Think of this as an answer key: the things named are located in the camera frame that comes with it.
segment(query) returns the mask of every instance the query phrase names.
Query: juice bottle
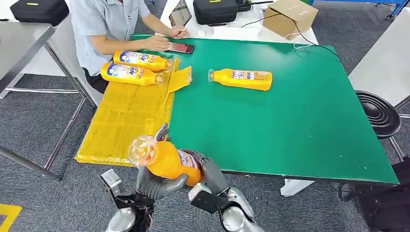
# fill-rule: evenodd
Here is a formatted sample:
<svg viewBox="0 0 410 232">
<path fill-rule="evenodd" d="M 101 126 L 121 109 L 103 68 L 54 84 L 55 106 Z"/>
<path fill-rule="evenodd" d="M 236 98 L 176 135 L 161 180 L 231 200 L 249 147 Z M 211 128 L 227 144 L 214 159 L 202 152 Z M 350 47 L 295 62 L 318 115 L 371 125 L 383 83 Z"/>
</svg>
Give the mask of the juice bottle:
<svg viewBox="0 0 410 232">
<path fill-rule="evenodd" d="M 161 85 L 162 73 L 155 73 L 148 69 L 133 66 L 106 63 L 101 67 L 101 76 L 106 81 L 136 84 L 141 86 Z"/>
<path fill-rule="evenodd" d="M 224 86 L 252 88 L 267 91 L 272 84 L 272 74 L 262 71 L 222 69 L 208 71 L 208 81 L 216 81 Z"/>
<path fill-rule="evenodd" d="M 201 181 L 199 164 L 190 154 L 178 150 L 169 141 L 156 141 L 151 136 L 139 136 L 128 149 L 128 159 L 134 166 L 146 166 L 154 175 L 175 180 L 187 174 L 187 185 Z"/>
<path fill-rule="evenodd" d="M 160 56 L 140 52 L 116 51 L 113 61 L 116 64 L 125 64 L 157 72 L 172 69 L 172 60 Z"/>
</svg>

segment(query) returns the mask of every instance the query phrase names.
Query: man's hand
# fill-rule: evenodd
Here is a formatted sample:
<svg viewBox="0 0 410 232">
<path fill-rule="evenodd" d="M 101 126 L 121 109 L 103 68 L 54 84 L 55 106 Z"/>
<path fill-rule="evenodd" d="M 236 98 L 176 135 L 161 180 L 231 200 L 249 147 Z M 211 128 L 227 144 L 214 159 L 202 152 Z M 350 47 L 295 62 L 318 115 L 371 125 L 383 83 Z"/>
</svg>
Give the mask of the man's hand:
<svg viewBox="0 0 410 232">
<path fill-rule="evenodd" d="M 189 33 L 187 32 L 187 29 L 185 27 L 175 26 L 175 27 L 172 27 L 169 36 L 171 36 L 173 39 L 179 40 L 179 39 L 188 38 Z"/>
<path fill-rule="evenodd" d="M 167 38 L 160 35 L 153 35 L 148 39 L 144 39 L 143 47 L 147 50 L 163 52 L 169 49 L 170 43 Z"/>
</svg>

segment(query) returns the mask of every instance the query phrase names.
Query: brown cardboard box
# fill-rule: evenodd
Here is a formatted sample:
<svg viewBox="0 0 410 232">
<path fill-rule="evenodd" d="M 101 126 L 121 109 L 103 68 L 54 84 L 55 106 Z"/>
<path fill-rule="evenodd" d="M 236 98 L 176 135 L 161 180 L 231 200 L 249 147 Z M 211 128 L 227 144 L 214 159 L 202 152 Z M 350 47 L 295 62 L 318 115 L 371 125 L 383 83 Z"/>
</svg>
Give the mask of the brown cardboard box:
<svg viewBox="0 0 410 232">
<path fill-rule="evenodd" d="M 266 9 L 264 26 L 276 34 L 285 37 L 291 33 L 298 32 L 295 21 L 299 30 L 304 32 L 312 26 L 317 12 L 317 9 L 300 0 L 278 0 L 269 4 L 269 7 Z M 289 35 L 286 39 L 291 40 L 296 36 L 298 35 Z"/>
</svg>

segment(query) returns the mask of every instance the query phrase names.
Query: white table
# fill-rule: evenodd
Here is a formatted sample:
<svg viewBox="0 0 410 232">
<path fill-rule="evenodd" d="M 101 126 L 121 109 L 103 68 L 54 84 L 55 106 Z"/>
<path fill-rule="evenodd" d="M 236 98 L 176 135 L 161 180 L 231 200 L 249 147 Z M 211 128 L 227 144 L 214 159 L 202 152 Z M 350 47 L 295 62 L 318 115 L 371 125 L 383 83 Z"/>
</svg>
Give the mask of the white table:
<svg viewBox="0 0 410 232">
<path fill-rule="evenodd" d="M 226 26 L 210 27 L 207 25 L 199 25 L 196 21 L 196 17 L 193 10 L 193 0 L 185 0 L 188 8 L 192 14 L 192 19 L 186 24 L 188 32 L 194 38 L 203 39 L 216 39 L 216 40 L 246 40 L 246 41 L 263 41 L 263 42 L 277 42 L 277 43 L 301 43 L 310 44 L 302 36 L 297 36 L 293 40 L 287 40 L 282 36 L 274 33 L 273 31 L 262 26 L 263 20 L 249 24 L 244 28 L 241 28 L 244 24 L 257 21 L 263 18 L 260 5 L 254 5 L 249 12 L 239 12 L 236 16 L 236 20 Z M 168 0 L 164 11 L 161 15 L 161 22 L 171 27 L 169 15 L 174 10 L 179 0 Z M 312 28 L 303 32 L 303 35 L 313 43 L 318 43 Z M 302 189 L 306 188 L 314 181 L 312 180 L 295 180 L 285 179 L 285 185 L 280 189 L 280 193 L 283 196 L 293 196 Z"/>
<path fill-rule="evenodd" d="M 374 93 L 400 107 L 410 96 L 410 7 L 396 17 L 349 75 L 356 90 Z"/>
</svg>

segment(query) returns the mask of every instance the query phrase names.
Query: tablet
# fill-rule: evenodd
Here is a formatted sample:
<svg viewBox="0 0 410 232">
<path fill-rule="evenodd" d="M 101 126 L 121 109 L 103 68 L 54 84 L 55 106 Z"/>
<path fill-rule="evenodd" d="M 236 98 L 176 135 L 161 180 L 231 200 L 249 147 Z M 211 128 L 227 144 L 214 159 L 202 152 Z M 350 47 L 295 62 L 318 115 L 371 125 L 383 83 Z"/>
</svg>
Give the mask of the tablet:
<svg viewBox="0 0 410 232">
<path fill-rule="evenodd" d="M 172 11 L 171 15 L 169 16 L 169 20 L 171 21 L 171 25 L 183 25 L 185 26 L 188 21 L 192 18 L 190 10 L 188 9 L 187 3 L 185 0 L 180 0 L 178 5 L 176 5 L 175 9 Z"/>
</svg>

